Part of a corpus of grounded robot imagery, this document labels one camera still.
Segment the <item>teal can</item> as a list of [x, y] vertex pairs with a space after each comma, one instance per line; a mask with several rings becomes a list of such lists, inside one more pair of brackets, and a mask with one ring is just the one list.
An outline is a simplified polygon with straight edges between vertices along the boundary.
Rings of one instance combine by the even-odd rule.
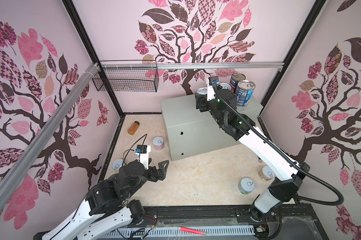
[[197, 96], [204, 96], [206, 97], [207, 95], [207, 88], [199, 88], [196, 92]]
[[242, 194], [248, 195], [254, 191], [255, 184], [250, 178], [243, 178], [238, 183], [238, 189]]

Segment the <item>blue label tall can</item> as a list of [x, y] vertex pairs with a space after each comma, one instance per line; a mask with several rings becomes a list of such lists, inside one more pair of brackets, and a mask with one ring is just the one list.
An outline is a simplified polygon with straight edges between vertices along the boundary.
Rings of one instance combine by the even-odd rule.
[[235, 90], [235, 95], [237, 96], [236, 105], [240, 107], [247, 106], [254, 89], [255, 84], [253, 82], [248, 80], [239, 81]]

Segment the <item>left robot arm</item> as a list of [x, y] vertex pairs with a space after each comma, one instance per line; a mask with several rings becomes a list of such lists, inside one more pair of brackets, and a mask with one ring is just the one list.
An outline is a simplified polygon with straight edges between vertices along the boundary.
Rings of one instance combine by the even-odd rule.
[[142, 222], [145, 210], [132, 196], [148, 181], [163, 181], [169, 161], [145, 168], [138, 160], [96, 184], [77, 209], [56, 228], [34, 235], [35, 240], [96, 240], [108, 232]]

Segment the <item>la sicilia tomato can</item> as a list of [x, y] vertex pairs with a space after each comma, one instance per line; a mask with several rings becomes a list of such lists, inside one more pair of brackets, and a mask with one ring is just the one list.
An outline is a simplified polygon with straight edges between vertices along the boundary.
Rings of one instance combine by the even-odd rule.
[[231, 92], [235, 93], [238, 83], [244, 80], [246, 80], [246, 76], [244, 74], [242, 73], [232, 74], [229, 81], [229, 85], [231, 86]]

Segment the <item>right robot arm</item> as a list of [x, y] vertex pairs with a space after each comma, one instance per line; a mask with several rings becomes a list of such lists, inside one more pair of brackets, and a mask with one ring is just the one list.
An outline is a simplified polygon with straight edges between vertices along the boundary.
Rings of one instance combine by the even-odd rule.
[[[304, 200], [326, 206], [339, 206], [344, 202], [341, 192], [309, 173], [309, 165], [299, 164], [272, 143], [245, 114], [236, 110], [235, 94], [218, 86], [207, 86], [197, 90], [196, 107], [209, 112], [219, 128], [234, 140], [252, 150], [275, 174], [273, 182], [260, 194], [249, 208], [255, 222], [261, 222], [270, 210], [291, 199]], [[321, 201], [298, 195], [304, 178], [310, 178], [336, 194], [337, 200]]]

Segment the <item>pink can white lid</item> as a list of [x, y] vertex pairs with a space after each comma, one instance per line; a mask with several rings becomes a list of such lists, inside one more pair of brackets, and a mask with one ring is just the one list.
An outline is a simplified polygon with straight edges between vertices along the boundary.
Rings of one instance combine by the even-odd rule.
[[224, 89], [224, 90], [229, 90], [231, 91], [232, 90], [232, 87], [230, 84], [226, 84], [226, 83], [220, 83], [219, 86]]

